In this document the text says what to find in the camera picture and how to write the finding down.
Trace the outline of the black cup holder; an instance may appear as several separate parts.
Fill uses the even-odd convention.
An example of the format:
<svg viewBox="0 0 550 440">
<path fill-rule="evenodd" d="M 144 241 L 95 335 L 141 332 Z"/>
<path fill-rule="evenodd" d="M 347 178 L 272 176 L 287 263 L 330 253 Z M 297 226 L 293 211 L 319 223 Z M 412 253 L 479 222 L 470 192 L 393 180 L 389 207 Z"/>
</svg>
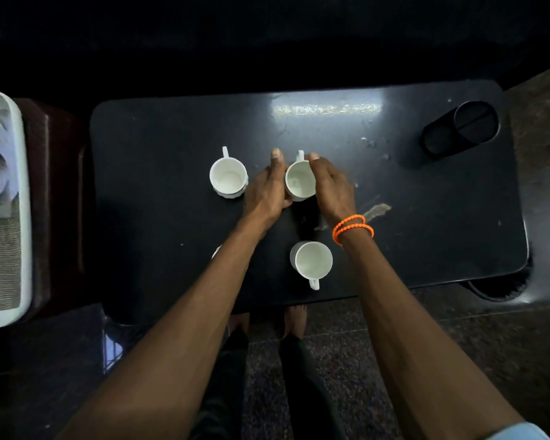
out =
<svg viewBox="0 0 550 440">
<path fill-rule="evenodd" d="M 467 101 L 426 125 L 419 144 L 426 156 L 440 160 L 491 141 L 500 124 L 490 103 Z"/>
</svg>

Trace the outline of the person's left foot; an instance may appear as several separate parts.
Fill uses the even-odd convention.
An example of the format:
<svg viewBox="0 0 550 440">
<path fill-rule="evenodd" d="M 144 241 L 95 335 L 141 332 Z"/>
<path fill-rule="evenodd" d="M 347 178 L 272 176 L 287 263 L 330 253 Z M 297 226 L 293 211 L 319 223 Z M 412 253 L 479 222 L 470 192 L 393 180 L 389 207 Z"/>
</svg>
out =
<svg viewBox="0 0 550 440">
<path fill-rule="evenodd" d="M 241 313 L 230 315 L 227 323 L 228 335 L 231 336 L 234 332 L 242 332 L 248 335 L 250 327 L 250 313 Z"/>
</svg>

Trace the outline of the person's foot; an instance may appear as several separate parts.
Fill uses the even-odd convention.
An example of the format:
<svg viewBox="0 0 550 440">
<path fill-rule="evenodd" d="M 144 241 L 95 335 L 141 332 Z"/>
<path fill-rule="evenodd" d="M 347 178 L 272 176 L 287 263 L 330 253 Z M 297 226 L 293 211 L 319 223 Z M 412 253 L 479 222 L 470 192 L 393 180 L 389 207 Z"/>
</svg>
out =
<svg viewBox="0 0 550 440">
<path fill-rule="evenodd" d="M 234 332 L 242 332 L 248 335 L 250 327 L 250 313 L 241 313 L 230 315 L 227 323 L 228 335 L 231 336 Z"/>
<path fill-rule="evenodd" d="M 288 306 L 284 310 L 283 338 L 295 337 L 303 339 L 307 324 L 307 306 Z"/>
</svg>

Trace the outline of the light blue sleeve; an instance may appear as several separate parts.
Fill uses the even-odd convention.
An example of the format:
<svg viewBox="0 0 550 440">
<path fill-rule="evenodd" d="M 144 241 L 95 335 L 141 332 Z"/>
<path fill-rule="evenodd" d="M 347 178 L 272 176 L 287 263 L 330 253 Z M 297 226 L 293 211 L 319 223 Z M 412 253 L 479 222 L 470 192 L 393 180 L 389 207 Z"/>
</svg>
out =
<svg viewBox="0 0 550 440">
<path fill-rule="evenodd" d="M 496 432 L 485 440 L 550 440 L 550 436 L 533 423 L 520 422 Z"/>
</svg>

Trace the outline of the person's right foot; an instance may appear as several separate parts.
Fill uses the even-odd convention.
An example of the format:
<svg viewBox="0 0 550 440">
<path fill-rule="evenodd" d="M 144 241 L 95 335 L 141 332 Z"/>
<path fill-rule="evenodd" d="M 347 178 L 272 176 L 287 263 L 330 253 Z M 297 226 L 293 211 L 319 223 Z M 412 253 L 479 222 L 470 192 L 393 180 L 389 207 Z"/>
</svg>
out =
<svg viewBox="0 0 550 440">
<path fill-rule="evenodd" d="M 307 324 L 307 306 L 288 306 L 284 310 L 283 338 L 295 337 L 303 339 Z"/>
</svg>

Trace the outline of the person's right hand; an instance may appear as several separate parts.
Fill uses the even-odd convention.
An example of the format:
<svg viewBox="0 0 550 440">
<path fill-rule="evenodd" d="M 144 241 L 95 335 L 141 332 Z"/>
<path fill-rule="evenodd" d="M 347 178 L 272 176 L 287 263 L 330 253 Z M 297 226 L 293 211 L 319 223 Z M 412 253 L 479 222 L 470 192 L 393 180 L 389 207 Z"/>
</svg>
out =
<svg viewBox="0 0 550 440">
<path fill-rule="evenodd" d="M 361 218 L 346 221 L 357 215 L 354 197 L 354 186 L 344 172 L 337 168 L 337 177 L 333 181 L 316 181 L 317 203 L 330 229 L 339 223 L 344 225 L 363 223 Z"/>
</svg>

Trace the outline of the beige woven mat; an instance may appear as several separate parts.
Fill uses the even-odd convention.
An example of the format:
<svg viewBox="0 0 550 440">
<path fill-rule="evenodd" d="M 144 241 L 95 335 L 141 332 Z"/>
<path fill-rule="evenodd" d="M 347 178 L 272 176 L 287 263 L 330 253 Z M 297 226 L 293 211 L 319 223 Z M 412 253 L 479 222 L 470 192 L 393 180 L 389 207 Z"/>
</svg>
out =
<svg viewBox="0 0 550 440">
<path fill-rule="evenodd" d="M 12 202 L 12 214 L 0 219 L 0 311 L 19 307 L 21 301 L 21 236 L 19 198 Z"/>
</svg>

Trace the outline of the dark brown stool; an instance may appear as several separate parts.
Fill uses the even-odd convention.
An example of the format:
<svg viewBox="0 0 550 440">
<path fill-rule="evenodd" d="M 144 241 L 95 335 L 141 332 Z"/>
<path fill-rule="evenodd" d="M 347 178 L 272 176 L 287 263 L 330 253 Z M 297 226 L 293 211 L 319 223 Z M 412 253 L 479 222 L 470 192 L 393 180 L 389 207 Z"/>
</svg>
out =
<svg viewBox="0 0 550 440">
<path fill-rule="evenodd" d="M 86 305 L 86 229 L 93 211 L 87 123 L 31 98 L 22 113 L 30 184 L 32 299 L 23 321 Z"/>
</svg>

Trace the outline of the person's right forearm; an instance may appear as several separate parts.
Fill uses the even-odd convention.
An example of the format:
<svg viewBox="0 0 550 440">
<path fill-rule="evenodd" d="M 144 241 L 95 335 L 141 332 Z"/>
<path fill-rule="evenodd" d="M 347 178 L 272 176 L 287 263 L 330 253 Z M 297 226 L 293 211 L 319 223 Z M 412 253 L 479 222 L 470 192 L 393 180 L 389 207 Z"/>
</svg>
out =
<svg viewBox="0 0 550 440">
<path fill-rule="evenodd" d="M 338 233 L 406 438 L 480 440 L 524 418 L 411 294 L 363 224 Z"/>
</svg>

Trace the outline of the person's left hand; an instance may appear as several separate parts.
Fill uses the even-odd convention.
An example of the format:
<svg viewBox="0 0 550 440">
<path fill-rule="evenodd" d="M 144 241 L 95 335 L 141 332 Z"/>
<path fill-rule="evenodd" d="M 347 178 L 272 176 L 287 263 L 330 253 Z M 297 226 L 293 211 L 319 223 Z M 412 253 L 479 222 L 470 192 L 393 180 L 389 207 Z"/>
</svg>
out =
<svg viewBox="0 0 550 440">
<path fill-rule="evenodd" d="M 243 214 L 239 221 L 242 228 L 252 226 L 266 233 L 279 219 L 283 209 L 292 204 L 285 183 L 281 188 L 269 182 L 269 167 L 255 177 L 245 190 Z"/>
</svg>

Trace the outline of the person's left forearm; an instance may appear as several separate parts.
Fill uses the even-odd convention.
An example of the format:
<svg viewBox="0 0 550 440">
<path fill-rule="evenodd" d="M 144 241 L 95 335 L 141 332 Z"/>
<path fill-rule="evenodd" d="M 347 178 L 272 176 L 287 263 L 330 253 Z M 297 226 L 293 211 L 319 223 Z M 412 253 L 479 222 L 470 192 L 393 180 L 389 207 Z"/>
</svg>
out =
<svg viewBox="0 0 550 440">
<path fill-rule="evenodd" d="M 250 258 L 269 229 L 242 218 L 202 275 L 128 354 L 57 440 L 185 440 Z"/>
</svg>

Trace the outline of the white plastic tray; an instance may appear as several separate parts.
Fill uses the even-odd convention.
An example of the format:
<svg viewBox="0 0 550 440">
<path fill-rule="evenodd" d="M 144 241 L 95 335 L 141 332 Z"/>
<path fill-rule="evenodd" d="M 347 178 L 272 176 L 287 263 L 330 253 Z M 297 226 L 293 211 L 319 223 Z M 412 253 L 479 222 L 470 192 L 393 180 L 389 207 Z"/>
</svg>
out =
<svg viewBox="0 0 550 440">
<path fill-rule="evenodd" d="M 6 110 L 8 113 L 9 130 L 12 142 L 16 146 L 21 236 L 21 301 L 15 309 L 0 311 L 0 327 L 4 327 L 20 320 L 29 311 L 33 299 L 33 252 L 28 159 L 22 114 L 17 104 L 1 92 L 0 110 Z"/>
</svg>

